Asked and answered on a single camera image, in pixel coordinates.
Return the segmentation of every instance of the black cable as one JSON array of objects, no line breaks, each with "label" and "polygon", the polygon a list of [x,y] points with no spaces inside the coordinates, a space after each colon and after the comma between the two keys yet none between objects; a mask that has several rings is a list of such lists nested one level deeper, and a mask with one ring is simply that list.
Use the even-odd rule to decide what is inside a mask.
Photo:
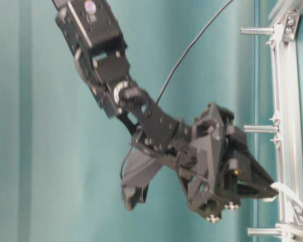
[{"label": "black cable", "polygon": [[123,167],[125,166],[125,163],[126,163],[126,160],[128,159],[131,151],[132,151],[132,148],[133,148],[133,145],[130,145],[130,148],[126,154],[126,156],[122,159],[122,163],[121,163],[121,166],[120,166],[120,171],[119,171],[119,176],[120,176],[120,179],[122,179],[122,171],[123,171]]},{"label": "black cable", "polygon": [[161,92],[156,100],[156,103],[158,104],[162,98],[162,95],[165,92],[165,89],[167,88],[168,83],[170,82],[172,76],[174,75],[176,69],[179,67],[179,65],[182,63],[184,58],[186,57],[187,53],[192,49],[192,47],[196,44],[196,42],[201,38],[201,36],[204,34],[204,32],[207,30],[207,28],[212,24],[212,22],[221,14],[223,10],[225,10],[226,7],[228,7],[229,4],[231,4],[234,0],[230,0],[227,2],[222,8],[219,9],[219,11],[210,19],[210,21],[204,26],[204,28],[201,30],[201,32],[196,36],[196,38],[192,41],[192,43],[187,47],[187,49],[184,51],[183,55],[180,57],[176,65],[171,70],[165,84],[163,85]]},{"label": "black cable", "polygon": [[[167,88],[167,85],[169,84],[171,78],[173,77],[176,69],[179,67],[179,65],[182,63],[182,61],[184,60],[184,58],[186,57],[186,55],[188,54],[188,52],[192,49],[192,47],[197,43],[197,41],[201,38],[201,36],[204,34],[204,32],[207,30],[207,28],[212,24],[212,22],[221,14],[221,12],[223,10],[226,9],[226,7],[229,6],[229,4],[231,4],[234,0],[230,0],[229,2],[227,2],[222,8],[220,8],[218,10],[218,12],[210,19],[210,21],[203,27],[203,29],[201,30],[201,32],[196,36],[196,38],[192,41],[192,43],[187,47],[187,49],[184,51],[183,55],[180,57],[180,59],[178,60],[178,62],[175,64],[175,66],[173,67],[173,69],[171,70],[165,84],[163,85],[162,89],[161,89],[161,92],[156,100],[156,104],[158,104]],[[125,163],[126,163],[126,160],[128,159],[131,151],[133,149],[133,145],[130,146],[128,152],[127,152],[127,155],[124,157],[124,159],[122,160],[122,164],[121,164],[121,167],[120,167],[120,178],[122,179],[122,171],[123,171],[123,168],[125,166]]]},{"label": "black cable", "polygon": [[[140,140],[140,137],[141,137],[141,135],[142,135],[142,132],[143,132],[143,129],[141,128],[141,131],[140,131],[139,135],[137,136],[137,139],[138,139],[138,140]],[[132,149],[133,149],[133,145],[130,145],[129,150],[128,150],[126,156],[122,159],[121,166],[120,166],[120,171],[119,171],[120,179],[122,179],[123,168],[124,168],[124,166],[125,166],[125,163],[126,163],[128,157],[129,157],[129,155],[130,155]]]}]

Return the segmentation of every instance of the aluminum frame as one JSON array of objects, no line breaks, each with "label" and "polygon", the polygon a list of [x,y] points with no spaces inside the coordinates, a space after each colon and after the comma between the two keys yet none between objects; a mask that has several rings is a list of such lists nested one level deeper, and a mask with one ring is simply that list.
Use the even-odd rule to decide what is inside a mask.
[{"label": "aluminum frame", "polygon": [[[241,33],[271,36],[268,44],[273,74],[274,116],[271,121],[274,125],[245,126],[245,131],[275,133],[272,141],[276,145],[278,181],[295,191],[303,202],[303,149],[296,48],[296,31],[302,14],[303,0],[280,0],[269,15],[269,28],[242,28]],[[296,203],[285,194],[280,194],[278,200],[277,228],[250,228],[248,235],[303,241],[303,221],[299,221],[295,212]]]}]

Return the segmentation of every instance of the metal peg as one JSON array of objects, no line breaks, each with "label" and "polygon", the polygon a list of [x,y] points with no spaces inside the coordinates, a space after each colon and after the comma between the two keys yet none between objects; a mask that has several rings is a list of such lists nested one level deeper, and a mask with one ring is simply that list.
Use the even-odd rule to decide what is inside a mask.
[{"label": "metal peg", "polygon": [[259,35],[273,35],[274,29],[273,28],[241,28],[241,34],[259,34]]},{"label": "metal peg", "polygon": [[275,134],[278,132],[277,126],[244,126],[246,133],[269,133]]},{"label": "metal peg", "polygon": [[283,237],[283,231],[278,228],[248,228],[248,236]]}]

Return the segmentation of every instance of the silver screw head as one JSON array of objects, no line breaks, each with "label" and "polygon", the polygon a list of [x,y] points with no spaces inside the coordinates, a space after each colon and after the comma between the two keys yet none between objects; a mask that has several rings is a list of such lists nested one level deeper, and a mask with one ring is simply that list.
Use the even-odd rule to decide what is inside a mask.
[{"label": "silver screw head", "polygon": [[303,222],[303,216],[298,217],[300,222]]},{"label": "silver screw head", "polygon": [[285,29],[285,33],[286,33],[286,34],[289,34],[289,33],[291,33],[291,32],[293,32],[293,29],[292,29],[291,27],[287,27],[287,28]]},{"label": "silver screw head", "polygon": [[287,20],[287,26],[293,26],[295,24],[295,20],[294,19],[289,19]]},{"label": "silver screw head", "polygon": [[224,207],[228,210],[233,211],[233,210],[236,210],[237,208],[239,208],[239,205],[235,204],[234,202],[229,202]]},{"label": "silver screw head", "polygon": [[302,214],[303,213],[303,209],[300,208],[300,207],[295,207],[294,210],[295,210],[295,213],[297,213],[297,214]]},{"label": "silver screw head", "polygon": [[209,217],[207,217],[207,221],[210,223],[213,223],[213,224],[217,223],[219,220],[220,220],[220,218],[217,216],[214,216],[213,214],[211,214]]}]

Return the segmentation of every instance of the black plastic part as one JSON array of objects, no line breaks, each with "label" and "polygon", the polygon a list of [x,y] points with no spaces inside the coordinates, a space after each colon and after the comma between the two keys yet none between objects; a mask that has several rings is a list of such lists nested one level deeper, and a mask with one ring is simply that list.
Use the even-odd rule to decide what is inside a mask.
[{"label": "black plastic part", "polygon": [[163,165],[177,172],[189,209],[206,219],[221,218],[221,211],[240,205],[241,198],[277,195],[272,179],[249,153],[245,133],[233,125],[231,111],[211,103],[189,126],[163,112],[138,87],[129,75],[123,33],[106,0],[92,0],[92,12],[85,7],[87,0],[53,3],[81,78],[99,107],[132,136],[136,151],[122,181],[128,210],[145,202],[149,182]]}]

